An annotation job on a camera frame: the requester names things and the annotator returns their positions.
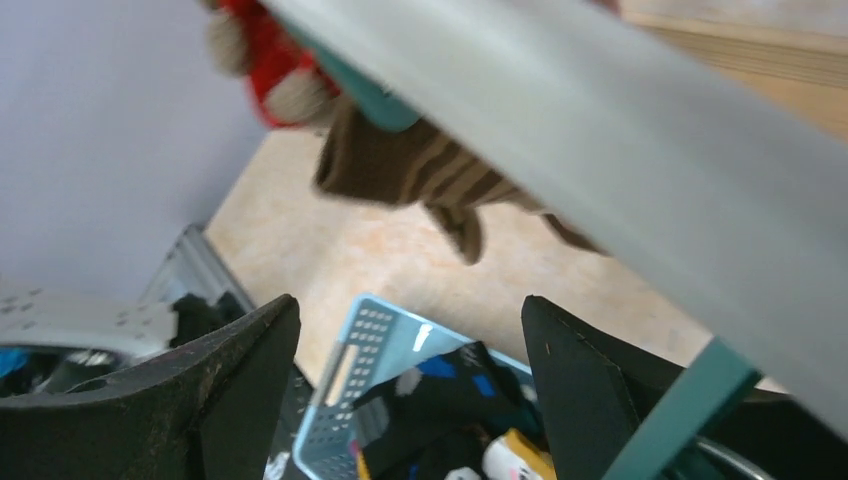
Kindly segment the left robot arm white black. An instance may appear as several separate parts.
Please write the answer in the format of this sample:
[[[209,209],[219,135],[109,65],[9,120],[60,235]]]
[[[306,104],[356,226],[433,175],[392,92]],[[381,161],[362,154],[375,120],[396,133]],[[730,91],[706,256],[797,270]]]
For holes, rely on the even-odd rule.
[[[64,393],[242,317],[230,292],[128,304],[1,280],[1,395]]]

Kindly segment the black blue white sock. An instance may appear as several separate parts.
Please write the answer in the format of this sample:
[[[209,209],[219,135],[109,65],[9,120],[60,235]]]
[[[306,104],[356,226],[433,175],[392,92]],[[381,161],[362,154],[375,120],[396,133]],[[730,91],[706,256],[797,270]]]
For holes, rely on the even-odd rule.
[[[547,446],[539,410],[482,342],[430,357],[353,403],[360,479],[484,479],[486,450],[515,431]]]

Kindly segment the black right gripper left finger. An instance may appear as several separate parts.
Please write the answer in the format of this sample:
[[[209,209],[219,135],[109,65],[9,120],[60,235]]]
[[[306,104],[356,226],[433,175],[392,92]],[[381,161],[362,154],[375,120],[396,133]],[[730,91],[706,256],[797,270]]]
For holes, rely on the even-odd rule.
[[[5,479],[260,479],[300,333],[282,295],[139,365],[1,402]]]

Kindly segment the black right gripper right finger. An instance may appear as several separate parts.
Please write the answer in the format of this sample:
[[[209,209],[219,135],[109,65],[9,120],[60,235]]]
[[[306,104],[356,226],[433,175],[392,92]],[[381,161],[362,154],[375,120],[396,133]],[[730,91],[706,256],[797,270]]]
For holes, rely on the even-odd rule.
[[[521,323],[557,477],[606,479],[605,472],[669,386],[648,395],[628,382],[579,320],[541,296],[528,296]],[[748,402],[721,414],[655,479],[786,479],[789,466]]]

